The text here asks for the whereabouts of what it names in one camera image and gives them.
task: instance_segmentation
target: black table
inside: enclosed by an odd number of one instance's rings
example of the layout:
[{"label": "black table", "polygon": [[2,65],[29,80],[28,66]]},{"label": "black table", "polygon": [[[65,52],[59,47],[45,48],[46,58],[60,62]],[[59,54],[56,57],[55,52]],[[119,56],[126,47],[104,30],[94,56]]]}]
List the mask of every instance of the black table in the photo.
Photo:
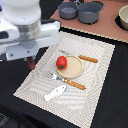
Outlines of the black table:
[{"label": "black table", "polygon": [[[41,0],[42,19],[48,19],[63,0]],[[101,91],[91,128],[128,127],[128,44],[61,28],[61,31],[101,40],[115,45],[115,50]],[[35,63],[45,53],[39,50]],[[0,105],[33,117],[52,128],[78,128],[58,116],[19,99],[13,94],[30,73],[23,59],[0,62]]]}]

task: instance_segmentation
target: placemat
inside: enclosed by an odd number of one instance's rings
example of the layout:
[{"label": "placemat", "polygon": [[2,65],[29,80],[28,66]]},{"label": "placemat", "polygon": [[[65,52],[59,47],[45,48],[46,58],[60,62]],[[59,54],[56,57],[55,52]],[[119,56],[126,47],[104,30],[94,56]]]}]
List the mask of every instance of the placemat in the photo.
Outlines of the placemat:
[{"label": "placemat", "polygon": [[[36,69],[28,75],[21,87],[14,93],[14,96],[81,128],[89,128],[115,46],[66,32],[59,34],[60,43],[48,48],[36,65]],[[58,52],[58,49],[76,54],[86,54],[86,56],[97,58],[99,61],[97,64],[84,61],[86,72],[84,71],[81,77],[73,79],[73,81],[84,84],[86,90],[67,85],[64,95],[47,103],[43,96],[58,85],[64,84],[61,81],[44,77],[44,73],[49,70],[49,67],[50,71],[56,72],[55,60],[59,55],[62,55]]]}]

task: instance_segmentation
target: white fish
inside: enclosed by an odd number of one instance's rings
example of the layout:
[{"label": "white fish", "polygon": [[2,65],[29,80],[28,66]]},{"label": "white fish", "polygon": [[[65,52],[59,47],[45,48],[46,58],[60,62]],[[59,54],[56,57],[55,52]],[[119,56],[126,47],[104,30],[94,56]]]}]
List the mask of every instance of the white fish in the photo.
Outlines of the white fish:
[{"label": "white fish", "polygon": [[67,86],[66,85],[61,85],[57,88],[55,88],[51,93],[48,95],[44,96],[44,99],[49,102],[51,99],[61,96],[65,91],[66,91]]}]

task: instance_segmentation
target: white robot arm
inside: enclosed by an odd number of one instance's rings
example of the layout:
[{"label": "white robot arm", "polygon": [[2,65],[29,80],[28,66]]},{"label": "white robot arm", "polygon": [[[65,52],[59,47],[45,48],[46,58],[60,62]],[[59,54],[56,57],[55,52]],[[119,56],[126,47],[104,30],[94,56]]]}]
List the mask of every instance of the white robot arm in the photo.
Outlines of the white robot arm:
[{"label": "white robot arm", "polygon": [[1,1],[0,32],[7,32],[8,38],[0,39],[0,54],[6,54],[7,61],[24,58],[32,62],[39,48],[59,42],[60,22],[41,23],[39,0]]}]

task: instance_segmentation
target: dark gray cup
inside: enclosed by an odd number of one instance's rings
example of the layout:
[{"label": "dark gray cup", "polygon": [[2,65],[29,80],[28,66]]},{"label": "dark gray cup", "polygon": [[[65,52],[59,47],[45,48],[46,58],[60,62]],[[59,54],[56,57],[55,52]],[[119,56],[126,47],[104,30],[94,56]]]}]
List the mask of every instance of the dark gray cup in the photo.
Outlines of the dark gray cup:
[{"label": "dark gray cup", "polygon": [[94,2],[85,2],[79,7],[78,19],[82,23],[93,24],[99,18],[100,5]]},{"label": "dark gray cup", "polygon": [[74,2],[63,2],[58,9],[60,17],[64,19],[73,19],[78,15],[78,7]]}]

